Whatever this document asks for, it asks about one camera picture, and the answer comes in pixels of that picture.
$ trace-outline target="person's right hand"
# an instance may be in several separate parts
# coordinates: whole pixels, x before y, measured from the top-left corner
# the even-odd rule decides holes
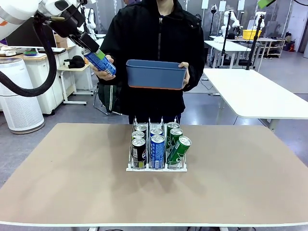
[[[106,55],[106,58],[113,64],[114,60],[111,58],[111,56],[108,54]],[[98,78],[101,78],[103,80],[111,80],[114,79],[116,76],[112,76],[108,74],[105,71],[99,71],[93,64],[90,63],[90,68],[94,71],[94,73],[97,75]]]

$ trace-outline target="white air purifier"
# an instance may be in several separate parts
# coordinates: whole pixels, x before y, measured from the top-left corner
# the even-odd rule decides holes
[[[18,86],[26,89],[33,88],[25,62],[22,59],[1,59],[0,71]],[[36,97],[17,95],[0,83],[0,104],[12,133],[27,134],[37,131],[45,125]]]

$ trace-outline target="neck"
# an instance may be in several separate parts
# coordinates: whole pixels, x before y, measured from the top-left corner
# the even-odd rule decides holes
[[[173,0],[156,0],[160,15],[166,16],[172,13],[174,4]]]

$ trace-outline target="blue plastic bin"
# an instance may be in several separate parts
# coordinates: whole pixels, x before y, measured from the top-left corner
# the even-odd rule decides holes
[[[178,63],[131,59],[126,66],[130,87],[171,90],[183,87],[186,68],[179,68]]]

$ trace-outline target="yellow crate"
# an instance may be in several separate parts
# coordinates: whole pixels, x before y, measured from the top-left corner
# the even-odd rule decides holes
[[[257,30],[243,30],[243,39],[253,40]]]

